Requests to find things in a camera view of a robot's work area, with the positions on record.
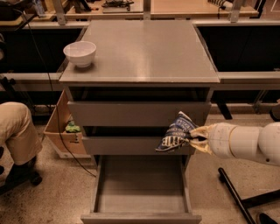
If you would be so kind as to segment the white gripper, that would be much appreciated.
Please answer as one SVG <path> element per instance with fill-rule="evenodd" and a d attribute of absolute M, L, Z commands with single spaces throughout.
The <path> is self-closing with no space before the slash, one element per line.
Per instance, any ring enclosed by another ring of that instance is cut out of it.
<path fill-rule="evenodd" d="M 193 138 L 204 137 L 207 140 L 191 140 L 190 145 L 198 151 L 214 154 L 219 158 L 233 158 L 230 149 L 230 136 L 236 125 L 220 122 L 209 126 L 201 126 L 190 131 Z"/>

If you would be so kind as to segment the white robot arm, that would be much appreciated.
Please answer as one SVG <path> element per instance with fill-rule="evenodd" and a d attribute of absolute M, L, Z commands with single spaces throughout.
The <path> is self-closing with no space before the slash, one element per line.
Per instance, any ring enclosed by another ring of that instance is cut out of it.
<path fill-rule="evenodd" d="M 280 122 L 265 127 L 219 122 L 191 131 L 190 145 L 218 158 L 280 165 Z"/>

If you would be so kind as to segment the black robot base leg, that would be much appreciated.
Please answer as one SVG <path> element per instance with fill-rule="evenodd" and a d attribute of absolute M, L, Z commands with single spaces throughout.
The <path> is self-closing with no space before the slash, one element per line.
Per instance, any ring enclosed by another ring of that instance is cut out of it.
<path fill-rule="evenodd" d="M 258 207 L 260 205 L 267 204 L 280 199 L 280 190 L 266 192 L 264 194 L 242 199 L 239 193 L 235 190 L 234 185 L 232 184 L 230 178 L 228 177 L 224 169 L 220 167 L 218 169 L 218 172 L 220 174 L 220 182 L 226 185 L 236 205 L 239 207 L 244 219 L 248 224 L 256 224 L 251 214 L 249 213 L 249 208 Z"/>

